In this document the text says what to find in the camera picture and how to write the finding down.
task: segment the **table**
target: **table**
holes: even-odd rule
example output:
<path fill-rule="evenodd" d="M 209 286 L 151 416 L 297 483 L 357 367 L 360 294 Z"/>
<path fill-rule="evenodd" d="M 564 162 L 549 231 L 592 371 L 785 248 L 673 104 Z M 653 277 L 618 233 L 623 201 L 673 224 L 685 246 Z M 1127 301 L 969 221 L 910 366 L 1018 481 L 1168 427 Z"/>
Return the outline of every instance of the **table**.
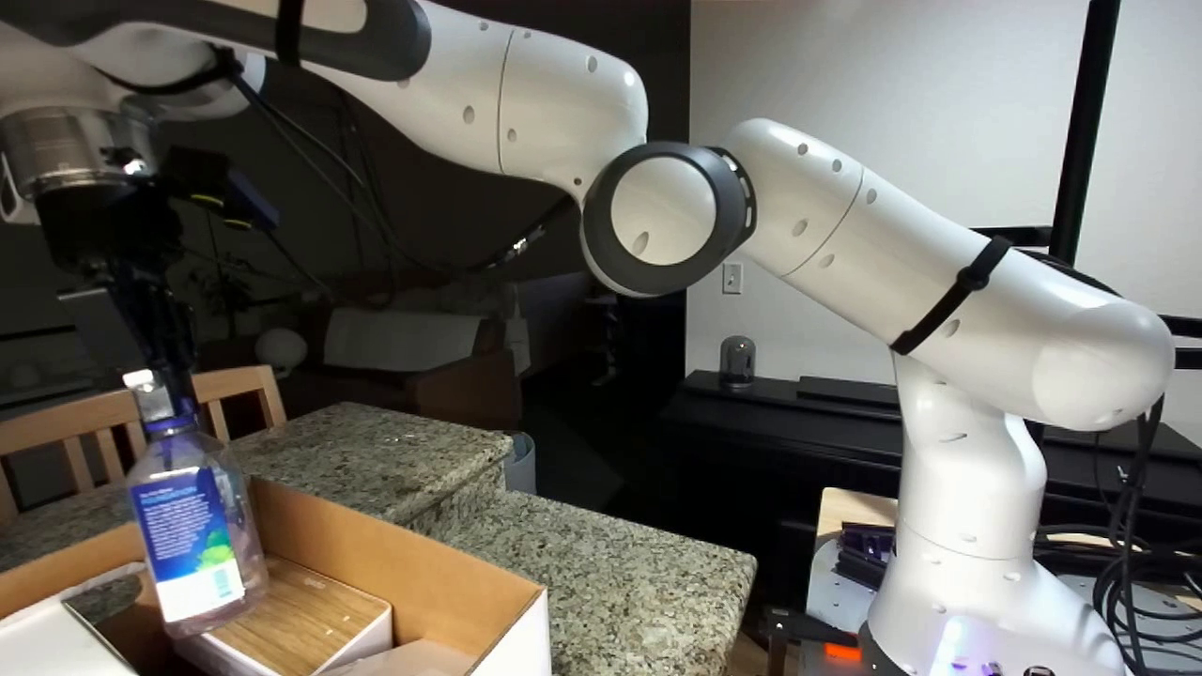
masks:
<path fill-rule="evenodd" d="M 558 676 L 720 673 L 754 559 L 504 491 L 508 447 L 501 431 L 329 406 L 236 440 L 229 458 L 543 581 Z M 0 532 L 0 572 L 124 520 L 120 487 L 29 510 Z"/>

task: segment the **small bottle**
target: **small bottle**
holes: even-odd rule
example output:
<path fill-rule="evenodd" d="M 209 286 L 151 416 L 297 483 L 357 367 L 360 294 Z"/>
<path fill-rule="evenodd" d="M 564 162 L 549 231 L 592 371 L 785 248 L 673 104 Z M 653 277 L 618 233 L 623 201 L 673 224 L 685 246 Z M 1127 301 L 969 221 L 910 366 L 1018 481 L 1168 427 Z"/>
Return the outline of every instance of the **small bottle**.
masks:
<path fill-rule="evenodd" d="M 263 594 L 263 547 L 239 483 L 219 466 L 196 397 L 171 393 L 151 367 L 129 371 L 145 456 L 129 500 L 145 544 L 163 624 L 171 639 L 206 631 Z"/>

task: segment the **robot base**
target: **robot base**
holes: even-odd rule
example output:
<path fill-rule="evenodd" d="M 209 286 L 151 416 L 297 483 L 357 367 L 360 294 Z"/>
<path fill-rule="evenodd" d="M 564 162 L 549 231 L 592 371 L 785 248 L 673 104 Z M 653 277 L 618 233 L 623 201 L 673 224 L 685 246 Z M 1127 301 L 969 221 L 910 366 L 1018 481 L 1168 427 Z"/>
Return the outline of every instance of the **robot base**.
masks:
<path fill-rule="evenodd" d="M 939 576 L 914 576 L 914 569 L 933 565 L 933 552 L 896 557 L 891 565 L 881 594 L 860 631 L 873 676 L 1127 673 L 1099 615 L 1040 565 L 1028 565 L 1022 576 L 1005 576 L 998 565 L 969 559 Z"/>

